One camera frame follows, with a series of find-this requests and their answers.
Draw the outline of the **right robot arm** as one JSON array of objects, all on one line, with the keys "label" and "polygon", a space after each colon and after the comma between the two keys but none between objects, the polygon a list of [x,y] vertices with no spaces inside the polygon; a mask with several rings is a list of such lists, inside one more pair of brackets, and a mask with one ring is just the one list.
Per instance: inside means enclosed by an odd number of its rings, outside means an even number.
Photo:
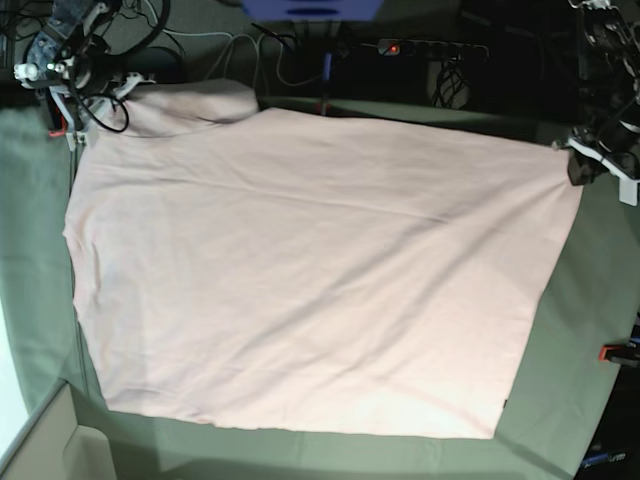
[{"label": "right robot arm", "polygon": [[84,131],[89,123],[120,134],[130,124],[126,86],[146,78],[129,69],[132,59],[164,32],[171,3],[161,3],[150,32],[112,54],[96,33],[119,13],[120,1],[55,1],[46,24],[14,66],[14,78],[35,92],[52,137]]}]

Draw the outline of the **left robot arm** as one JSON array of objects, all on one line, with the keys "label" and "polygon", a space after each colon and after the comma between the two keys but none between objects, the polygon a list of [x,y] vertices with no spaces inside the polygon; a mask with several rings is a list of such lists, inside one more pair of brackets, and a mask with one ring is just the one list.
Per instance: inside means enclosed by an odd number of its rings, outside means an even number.
[{"label": "left robot arm", "polygon": [[578,95],[578,124],[561,147],[574,186],[610,174],[639,183],[639,22],[616,1],[549,1],[541,33]]}]

